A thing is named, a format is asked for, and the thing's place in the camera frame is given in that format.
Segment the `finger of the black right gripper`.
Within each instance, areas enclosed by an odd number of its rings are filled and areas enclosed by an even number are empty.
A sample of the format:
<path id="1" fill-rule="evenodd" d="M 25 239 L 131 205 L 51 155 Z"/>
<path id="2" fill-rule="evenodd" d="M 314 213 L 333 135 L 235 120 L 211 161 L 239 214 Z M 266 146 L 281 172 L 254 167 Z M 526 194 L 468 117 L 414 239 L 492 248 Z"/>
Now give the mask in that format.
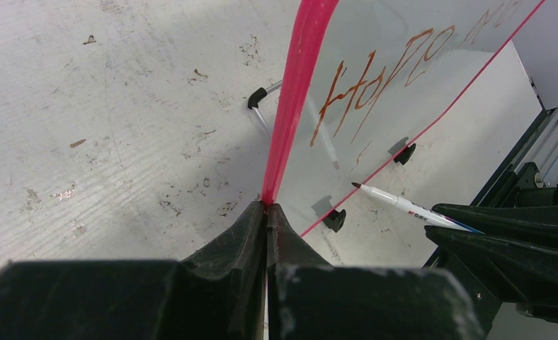
<path id="1" fill-rule="evenodd" d="M 426 266 L 454 275 L 474 299 L 482 326 L 491 326 L 504 303 L 558 324 L 558 249 L 459 229 L 425 231 L 438 245 Z"/>
<path id="2" fill-rule="evenodd" d="M 487 235 L 558 249 L 558 205 L 490 208 L 439 203 L 433 211 Z"/>

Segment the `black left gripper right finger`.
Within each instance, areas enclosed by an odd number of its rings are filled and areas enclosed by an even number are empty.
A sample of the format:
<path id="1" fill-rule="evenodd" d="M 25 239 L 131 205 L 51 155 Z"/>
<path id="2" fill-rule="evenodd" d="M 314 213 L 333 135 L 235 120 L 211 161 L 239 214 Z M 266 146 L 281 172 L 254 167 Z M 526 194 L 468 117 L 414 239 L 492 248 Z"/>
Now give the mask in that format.
<path id="1" fill-rule="evenodd" d="M 449 272 L 332 266 L 267 210 L 271 339 L 484 339 L 474 303 Z"/>

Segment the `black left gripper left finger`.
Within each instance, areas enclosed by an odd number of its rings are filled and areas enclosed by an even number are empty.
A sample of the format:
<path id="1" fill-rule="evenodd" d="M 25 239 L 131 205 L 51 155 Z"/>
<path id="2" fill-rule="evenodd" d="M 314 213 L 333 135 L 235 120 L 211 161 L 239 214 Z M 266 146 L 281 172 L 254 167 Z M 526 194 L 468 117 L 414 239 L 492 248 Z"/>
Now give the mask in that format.
<path id="1" fill-rule="evenodd" d="M 189 257 L 0 270 L 0 339 L 261 339 L 266 233 L 254 201 Z"/>

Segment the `white whiteboard marker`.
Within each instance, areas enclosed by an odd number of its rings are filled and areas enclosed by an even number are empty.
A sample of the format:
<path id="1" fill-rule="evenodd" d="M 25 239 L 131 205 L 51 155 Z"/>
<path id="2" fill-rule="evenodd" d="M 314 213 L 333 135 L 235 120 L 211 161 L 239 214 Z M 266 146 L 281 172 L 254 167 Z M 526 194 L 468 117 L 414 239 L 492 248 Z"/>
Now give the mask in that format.
<path id="1" fill-rule="evenodd" d="M 417 205 L 404 197 L 393 195 L 376 187 L 367 186 L 361 183 L 352 182 L 351 184 L 355 188 L 364 192 L 370 198 L 384 203 L 385 205 L 396 208 L 403 213 L 406 213 L 422 222 L 425 222 L 427 225 L 480 233 L 479 230 L 473 227 L 458 222 L 457 220 L 444 216 L 440 213 L 429 210 L 421 205 Z"/>

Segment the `pink framed whiteboard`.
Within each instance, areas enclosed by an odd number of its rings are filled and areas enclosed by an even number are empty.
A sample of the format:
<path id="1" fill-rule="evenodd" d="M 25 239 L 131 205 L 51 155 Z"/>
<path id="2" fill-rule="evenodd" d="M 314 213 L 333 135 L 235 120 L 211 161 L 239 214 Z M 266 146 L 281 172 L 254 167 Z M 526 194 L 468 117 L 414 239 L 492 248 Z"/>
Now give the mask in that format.
<path id="1" fill-rule="evenodd" d="M 261 200 L 307 234 L 435 125 L 541 1 L 302 1 Z"/>

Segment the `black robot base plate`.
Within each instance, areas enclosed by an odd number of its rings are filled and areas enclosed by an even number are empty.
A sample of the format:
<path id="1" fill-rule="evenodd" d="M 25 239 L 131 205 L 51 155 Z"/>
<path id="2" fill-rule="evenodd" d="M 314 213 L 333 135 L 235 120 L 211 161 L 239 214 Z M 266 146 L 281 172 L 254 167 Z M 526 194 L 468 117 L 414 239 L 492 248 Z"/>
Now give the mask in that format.
<path id="1" fill-rule="evenodd" d="M 486 332 L 512 310 L 558 324 L 558 108 L 538 115 L 469 205 L 436 210 L 479 230 L 431 228 L 426 264 L 463 284 Z"/>

